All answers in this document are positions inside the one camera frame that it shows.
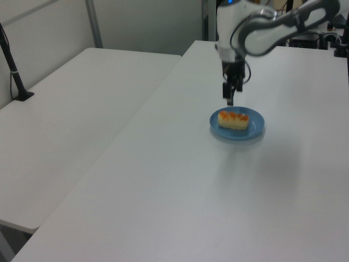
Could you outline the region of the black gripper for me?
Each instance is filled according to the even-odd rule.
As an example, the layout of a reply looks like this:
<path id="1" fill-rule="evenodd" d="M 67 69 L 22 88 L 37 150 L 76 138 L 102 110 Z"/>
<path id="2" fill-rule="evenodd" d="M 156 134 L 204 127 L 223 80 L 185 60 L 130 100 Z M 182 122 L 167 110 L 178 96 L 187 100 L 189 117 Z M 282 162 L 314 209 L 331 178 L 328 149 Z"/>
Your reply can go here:
<path id="1" fill-rule="evenodd" d="M 222 61 L 222 74 L 226 82 L 222 84 L 222 97 L 226 99 L 228 106 L 234 105 L 234 86 L 236 83 L 236 91 L 243 91 L 243 80 L 245 78 L 245 62 L 225 62 Z"/>

